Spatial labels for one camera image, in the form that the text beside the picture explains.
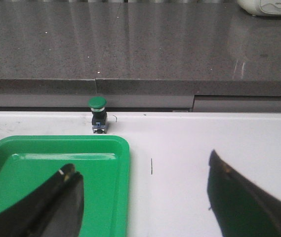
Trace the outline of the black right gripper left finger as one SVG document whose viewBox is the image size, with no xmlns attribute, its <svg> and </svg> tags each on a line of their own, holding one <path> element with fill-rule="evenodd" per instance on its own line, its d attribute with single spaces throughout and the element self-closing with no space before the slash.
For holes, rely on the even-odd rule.
<svg viewBox="0 0 281 237">
<path fill-rule="evenodd" d="M 0 213 L 0 237 L 77 237 L 84 211 L 83 175 L 66 164 Z"/>
</svg>

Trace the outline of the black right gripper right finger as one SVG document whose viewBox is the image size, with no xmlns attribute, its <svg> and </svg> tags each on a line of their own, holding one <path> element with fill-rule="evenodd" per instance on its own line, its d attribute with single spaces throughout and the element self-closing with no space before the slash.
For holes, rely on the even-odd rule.
<svg viewBox="0 0 281 237">
<path fill-rule="evenodd" d="M 223 161 L 209 157 L 207 194 L 224 237 L 281 237 L 281 201 Z"/>
</svg>

